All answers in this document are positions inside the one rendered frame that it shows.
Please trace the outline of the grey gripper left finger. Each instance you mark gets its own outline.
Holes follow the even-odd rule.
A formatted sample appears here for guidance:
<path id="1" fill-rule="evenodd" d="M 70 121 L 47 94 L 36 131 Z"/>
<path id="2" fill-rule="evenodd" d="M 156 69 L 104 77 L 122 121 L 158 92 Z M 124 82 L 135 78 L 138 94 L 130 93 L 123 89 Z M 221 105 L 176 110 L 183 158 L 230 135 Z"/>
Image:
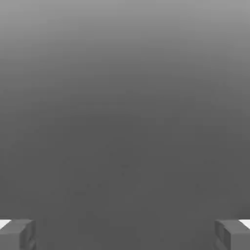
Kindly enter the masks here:
<path id="1" fill-rule="evenodd" d="M 0 250 L 37 250 L 36 221 L 0 219 Z"/>

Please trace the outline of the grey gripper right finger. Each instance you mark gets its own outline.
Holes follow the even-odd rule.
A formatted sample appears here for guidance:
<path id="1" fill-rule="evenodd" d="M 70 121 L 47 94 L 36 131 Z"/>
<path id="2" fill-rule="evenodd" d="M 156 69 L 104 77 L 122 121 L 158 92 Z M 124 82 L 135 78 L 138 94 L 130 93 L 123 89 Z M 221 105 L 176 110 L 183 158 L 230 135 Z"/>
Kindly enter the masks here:
<path id="1" fill-rule="evenodd" d="M 250 250 L 250 219 L 216 220 L 214 250 Z"/>

